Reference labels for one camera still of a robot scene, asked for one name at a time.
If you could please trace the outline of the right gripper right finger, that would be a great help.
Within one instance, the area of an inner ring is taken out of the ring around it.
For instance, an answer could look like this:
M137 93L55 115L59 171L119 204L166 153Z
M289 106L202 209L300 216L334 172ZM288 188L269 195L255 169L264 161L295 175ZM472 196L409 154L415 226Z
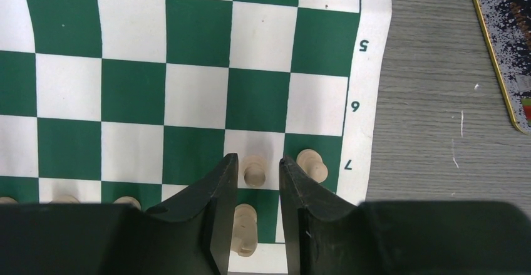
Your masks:
M530 219L499 201L351 204L279 163L289 274L529 274Z

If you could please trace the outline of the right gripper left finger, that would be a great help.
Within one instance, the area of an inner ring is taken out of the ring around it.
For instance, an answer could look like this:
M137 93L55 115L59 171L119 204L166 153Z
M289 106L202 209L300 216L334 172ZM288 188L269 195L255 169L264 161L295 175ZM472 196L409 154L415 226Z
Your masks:
M2 274L226 274L237 154L167 200L3 204Z

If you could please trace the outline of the light wooden pawn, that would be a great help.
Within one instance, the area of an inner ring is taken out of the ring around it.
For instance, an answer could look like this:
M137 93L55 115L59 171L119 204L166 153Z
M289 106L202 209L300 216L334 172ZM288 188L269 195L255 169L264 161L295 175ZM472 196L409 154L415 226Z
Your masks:
M324 182L328 177L329 172L322 157L313 149L299 152L296 163L316 182Z
M266 181L267 162L259 155L249 155L243 161L243 178L249 187L262 187Z

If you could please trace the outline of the gold metal tin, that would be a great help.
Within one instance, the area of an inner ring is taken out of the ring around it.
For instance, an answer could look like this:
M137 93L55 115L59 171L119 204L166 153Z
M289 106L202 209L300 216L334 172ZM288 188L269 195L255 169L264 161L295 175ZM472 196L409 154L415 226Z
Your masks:
M513 126L530 134L530 0L472 0Z

